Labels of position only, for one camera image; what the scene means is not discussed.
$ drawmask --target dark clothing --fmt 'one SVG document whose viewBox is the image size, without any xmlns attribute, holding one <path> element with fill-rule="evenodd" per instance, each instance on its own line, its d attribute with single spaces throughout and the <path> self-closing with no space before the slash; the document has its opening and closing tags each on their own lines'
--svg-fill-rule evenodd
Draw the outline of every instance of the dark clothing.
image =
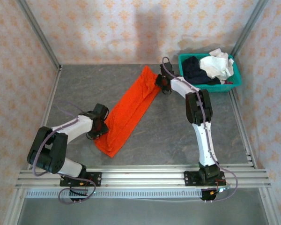
<svg viewBox="0 0 281 225">
<path fill-rule="evenodd" d="M 182 62 L 183 77 L 190 84 L 221 84 L 219 78 L 211 79 L 205 70 L 200 69 L 199 61 L 192 56 Z"/>
</svg>

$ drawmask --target wall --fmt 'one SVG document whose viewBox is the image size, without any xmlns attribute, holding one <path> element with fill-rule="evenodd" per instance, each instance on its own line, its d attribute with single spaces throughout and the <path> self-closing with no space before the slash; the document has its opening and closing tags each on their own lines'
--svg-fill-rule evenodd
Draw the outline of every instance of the wall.
<svg viewBox="0 0 281 225">
<path fill-rule="evenodd" d="M 61 64 L 230 52 L 258 0 L 28 0 Z"/>
<path fill-rule="evenodd" d="M 0 0 L 0 224 L 56 70 L 15 0 Z"/>
<path fill-rule="evenodd" d="M 281 211 L 281 0 L 269 1 L 238 55 L 241 111 Z"/>
</svg>

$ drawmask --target white cable tray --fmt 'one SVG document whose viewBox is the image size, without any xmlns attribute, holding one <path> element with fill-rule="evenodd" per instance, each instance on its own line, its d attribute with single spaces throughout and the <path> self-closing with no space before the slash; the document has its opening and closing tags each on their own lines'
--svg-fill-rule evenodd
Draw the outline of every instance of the white cable tray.
<svg viewBox="0 0 281 225">
<path fill-rule="evenodd" d="M 91 189 L 79 191 L 88 194 Z M 30 189 L 26 198 L 58 198 L 58 189 Z M 66 190 L 61 193 L 62 198 L 84 198 Z M 92 198 L 199 198 L 202 197 L 200 189 L 100 189 L 96 190 Z"/>
</svg>

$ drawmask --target orange towel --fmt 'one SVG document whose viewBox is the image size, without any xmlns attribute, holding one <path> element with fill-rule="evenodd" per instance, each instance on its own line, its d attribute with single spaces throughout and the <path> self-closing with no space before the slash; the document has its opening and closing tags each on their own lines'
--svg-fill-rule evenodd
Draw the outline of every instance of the orange towel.
<svg viewBox="0 0 281 225">
<path fill-rule="evenodd" d="M 122 148 L 134 128 L 149 108 L 157 93 L 157 75 L 145 66 L 140 77 L 110 112 L 105 123 L 108 133 L 95 141 L 95 145 L 110 157 Z"/>
</svg>

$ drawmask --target teal basket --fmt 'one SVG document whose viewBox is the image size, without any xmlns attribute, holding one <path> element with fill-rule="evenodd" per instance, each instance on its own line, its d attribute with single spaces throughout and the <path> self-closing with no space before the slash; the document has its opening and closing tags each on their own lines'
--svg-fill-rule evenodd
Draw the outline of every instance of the teal basket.
<svg viewBox="0 0 281 225">
<path fill-rule="evenodd" d="M 202 59 L 206 56 L 210 56 L 210 55 L 209 54 L 181 54 L 181 55 L 179 55 L 178 60 L 179 60 L 179 70 L 180 70 L 181 76 L 183 76 L 182 62 L 192 56 L 194 56 L 198 60 L 200 60 L 200 59 Z M 233 63 L 233 71 L 234 71 L 233 76 L 231 76 L 227 79 L 227 82 L 233 82 L 233 84 L 215 84 L 215 85 L 196 84 L 194 86 L 197 88 L 200 88 L 200 89 L 206 89 L 209 92 L 227 92 L 227 91 L 231 90 L 232 88 L 238 87 L 242 84 L 242 79 L 240 77 L 240 73 L 239 73 L 239 70 L 238 70 L 235 62 Z"/>
</svg>

